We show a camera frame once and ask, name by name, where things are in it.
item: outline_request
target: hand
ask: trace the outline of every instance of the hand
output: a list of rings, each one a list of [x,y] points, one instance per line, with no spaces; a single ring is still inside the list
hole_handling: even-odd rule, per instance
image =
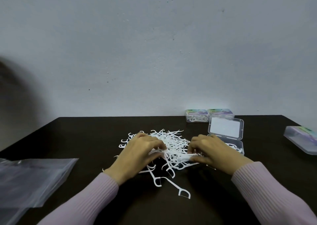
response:
[[[216,135],[193,137],[191,143],[189,143],[187,153],[193,154],[194,150],[196,150],[196,153],[202,151],[207,156],[192,156],[190,158],[191,161],[208,164],[229,175],[233,175],[235,171],[245,164],[253,162],[229,147]]]
[[[104,173],[112,177],[120,186],[162,155],[160,152],[149,155],[153,148],[165,150],[166,146],[162,140],[139,132],[128,142],[117,160]]]

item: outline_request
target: colorful label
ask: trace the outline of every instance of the colorful label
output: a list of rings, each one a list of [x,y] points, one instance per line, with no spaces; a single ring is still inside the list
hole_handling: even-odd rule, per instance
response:
[[[296,131],[298,131],[300,134],[303,134],[305,136],[309,136],[311,139],[317,140],[317,134],[307,127],[292,126],[292,128],[295,129]]]
[[[208,114],[208,111],[205,109],[189,109],[186,110],[188,115],[193,115],[193,114]]]
[[[223,108],[223,109],[208,109],[210,114],[233,114],[230,109]]]

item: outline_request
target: person's left hand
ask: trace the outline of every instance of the person's left hand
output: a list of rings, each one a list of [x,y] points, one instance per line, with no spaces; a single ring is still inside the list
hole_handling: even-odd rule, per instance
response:
[[[162,155],[160,152],[149,155],[153,148],[165,150],[166,146],[162,140],[139,132],[128,142],[117,160],[104,173],[112,177],[120,186]]]

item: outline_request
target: plastic box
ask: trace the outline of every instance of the plastic box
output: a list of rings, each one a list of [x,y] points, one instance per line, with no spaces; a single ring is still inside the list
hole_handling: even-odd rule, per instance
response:
[[[209,122],[209,114],[205,109],[188,109],[185,111],[186,122]]]
[[[220,108],[220,109],[208,109],[208,113],[210,116],[228,116],[234,118],[235,115],[232,113],[230,109]]]
[[[317,155],[317,134],[306,127],[287,126],[284,136],[310,155]]]
[[[232,143],[242,149],[244,155],[243,137],[244,121],[238,118],[212,115],[209,121],[208,133],[215,134],[225,143]]]

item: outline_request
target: pink sweater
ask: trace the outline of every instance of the pink sweater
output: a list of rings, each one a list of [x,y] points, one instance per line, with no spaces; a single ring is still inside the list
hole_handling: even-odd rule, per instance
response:
[[[241,167],[231,180],[261,224],[317,224],[308,205],[279,184],[262,163]],[[83,191],[56,208],[38,225],[93,224],[98,213],[115,198],[118,189],[111,177],[100,173]]]

